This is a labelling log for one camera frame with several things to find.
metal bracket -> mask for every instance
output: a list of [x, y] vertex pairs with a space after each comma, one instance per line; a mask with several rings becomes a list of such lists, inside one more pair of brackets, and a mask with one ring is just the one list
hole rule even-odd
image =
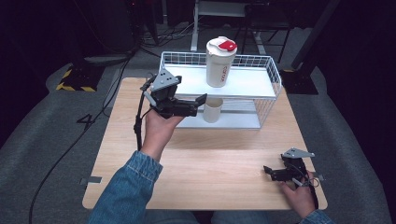
[[155, 80], [151, 85], [151, 91], [158, 91], [169, 86], [177, 85], [178, 83], [180, 83], [180, 80], [163, 68], [161, 69], [160, 74], [155, 77]]
[[292, 147], [291, 149], [283, 153], [283, 157], [295, 159], [304, 157], [315, 157], [315, 154]]
[[298, 185], [298, 187], [308, 187], [309, 186], [309, 180], [305, 181], [304, 183], [301, 183], [296, 178], [292, 178], [291, 180], [294, 182], [294, 184]]

denim sleeve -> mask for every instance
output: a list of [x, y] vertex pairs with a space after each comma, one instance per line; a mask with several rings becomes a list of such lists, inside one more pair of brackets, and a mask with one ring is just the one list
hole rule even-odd
[[136, 151], [111, 178], [88, 223], [142, 223], [154, 183], [163, 167]]
[[334, 224], [333, 222], [323, 211], [316, 210], [309, 214], [300, 224]]

person's left hand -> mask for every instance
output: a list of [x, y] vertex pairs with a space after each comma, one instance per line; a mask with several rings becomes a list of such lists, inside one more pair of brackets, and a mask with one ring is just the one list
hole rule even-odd
[[[306, 172], [308, 173], [308, 178], [312, 180], [314, 175], [309, 171]], [[315, 211], [314, 198], [309, 187], [299, 187], [293, 190], [285, 182], [279, 182], [279, 185], [288, 198], [291, 207], [301, 218], [305, 218]]]
[[164, 119], [157, 112], [151, 110], [146, 115], [146, 135], [141, 152], [159, 161], [163, 149], [172, 137], [176, 126], [184, 117]]

wooden table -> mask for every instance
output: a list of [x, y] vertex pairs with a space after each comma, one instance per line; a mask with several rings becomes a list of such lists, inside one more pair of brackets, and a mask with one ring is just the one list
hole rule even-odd
[[[114, 173], [136, 150], [134, 116], [143, 78], [125, 78], [114, 104], [83, 205], [93, 208]], [[306, 150], [285, 92], [281, 92], [260, 130], [176, 129], [168, 143], [148, 209], [278, 210], [290, 209], [277, 183], [263, 166], [284, 169], [280, 154]], [[308, 170], [312, 161], [304, 159]], [[319, 208], [327, 201], [317, 187]]]

white wire rack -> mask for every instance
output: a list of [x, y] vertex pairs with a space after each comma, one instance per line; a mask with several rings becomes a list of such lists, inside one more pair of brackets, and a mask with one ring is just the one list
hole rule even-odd
[[220, 119], [215, 123], [203, 120], [201, 106], [197, 117], [187, 117], [179, 128], [260, 129], [282, 89], [280, 75], [269, 56], [236, 55], [222, 88], [206, 84], [206, 54], [163, 52], [160, 70], [182, 76], [177, 97], [194, 99], [204, 93], [224, 101]]

